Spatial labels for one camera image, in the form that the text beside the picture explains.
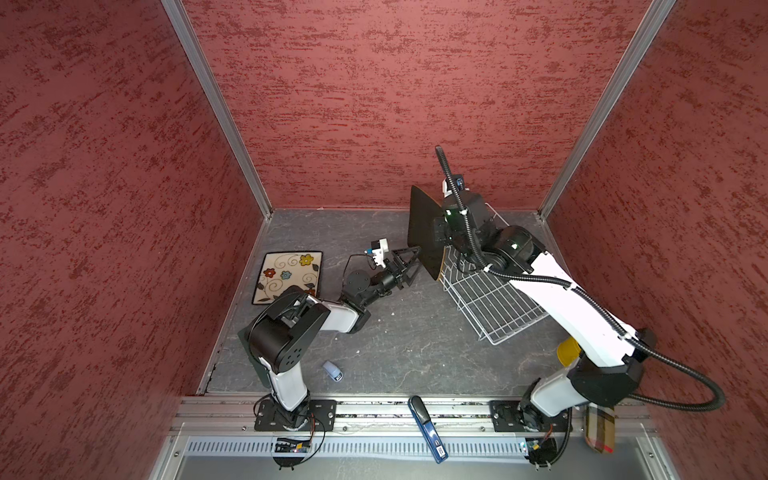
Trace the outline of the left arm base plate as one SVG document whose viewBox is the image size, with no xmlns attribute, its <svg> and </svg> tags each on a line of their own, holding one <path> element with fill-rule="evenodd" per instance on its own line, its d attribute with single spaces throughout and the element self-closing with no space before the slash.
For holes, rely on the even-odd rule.
<svg viewBox="0 0 768 480">
<path fill-rule="evenodd" d="M 254 430 L 257 432 L 309 432 L 313 427 L 320 432 L 334 429 L 338 402 L 327 399 L 309 399 L 296 410 L 285 409 L 269 397 L 254 406 Z"/>
</svg>

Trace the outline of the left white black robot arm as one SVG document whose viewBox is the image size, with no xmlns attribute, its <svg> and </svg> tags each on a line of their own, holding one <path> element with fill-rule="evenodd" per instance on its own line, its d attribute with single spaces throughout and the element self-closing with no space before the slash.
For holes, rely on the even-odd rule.
<svg viewBox="0 0 768 480">
<path fill-rule="evenodd" d="M 367 254 L 374 261 L 373 272 L 347 274 L 338 300 L 323 300 L 291 286 L 238 332 L 249 362 L 268 389 L 254 406 L 257 419 L 271 419 L 288 431 L 310 423 L 310 392 L 301 369 L 310 345 L 321 331 L 359 332 L 371 316 L 372 303 L 413 283 L 420 254 L 420 247 L 386 252 L 378 246 Z"/>
</svg>

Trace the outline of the floral square ceramic plate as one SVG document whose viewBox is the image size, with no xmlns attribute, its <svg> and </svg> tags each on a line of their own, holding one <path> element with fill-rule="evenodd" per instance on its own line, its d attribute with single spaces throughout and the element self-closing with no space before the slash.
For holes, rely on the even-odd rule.
<svg viewBox="0 0 768 480">
<path fill-rule="evenodd" d="M 268 305 L 292 286 L 316 295 L 319 290 L 323 253 L 283 251 L 265 254 L 251 303 Z"/>
</svg>

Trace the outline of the dark brown square plate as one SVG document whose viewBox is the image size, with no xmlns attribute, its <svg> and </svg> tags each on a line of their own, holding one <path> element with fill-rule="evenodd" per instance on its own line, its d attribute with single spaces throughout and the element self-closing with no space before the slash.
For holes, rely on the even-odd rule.
<svg viewBox="0 0 768 480">
<path fill-rule="evenodd" d="M 435 225 L 443 218 L 441 205 L 417 186 L 410 190 L 407 244 L 421 249 L 419 260 L 431 278 L 440 277 L 444 244 L 435 238 Z"/>
</svg>

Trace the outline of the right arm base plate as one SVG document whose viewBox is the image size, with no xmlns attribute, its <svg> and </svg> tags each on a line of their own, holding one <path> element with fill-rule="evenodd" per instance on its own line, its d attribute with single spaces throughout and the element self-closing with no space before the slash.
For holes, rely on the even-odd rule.
<svg viewBox="0 0 768 480">
<path fill-rule="evenodd" d="M 489 409 L 495 432 L 565 433 L 570 429 L 566 411 L 549 417 L 527 401 L 491 400 Z"/>
</svg>

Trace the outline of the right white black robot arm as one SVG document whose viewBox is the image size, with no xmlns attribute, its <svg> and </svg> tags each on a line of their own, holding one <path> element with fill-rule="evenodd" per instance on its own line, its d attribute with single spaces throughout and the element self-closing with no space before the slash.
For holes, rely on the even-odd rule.
<svg viewBox="0 0 768 480">
<path fill-rule="evenodd" d="M 612 407 L 639 387 L 654 337 L 601 313 L 545 245 L 528 230 L 501 224 L 477 193 L 445 193 L 431 212 L 441 265 L 436 278 L 479 337 L 498 345 L 551 318 L 578 344 L 562 370 L 535 380 L 507 417 L 542 431 L 572 407 Z"/>
</svg>

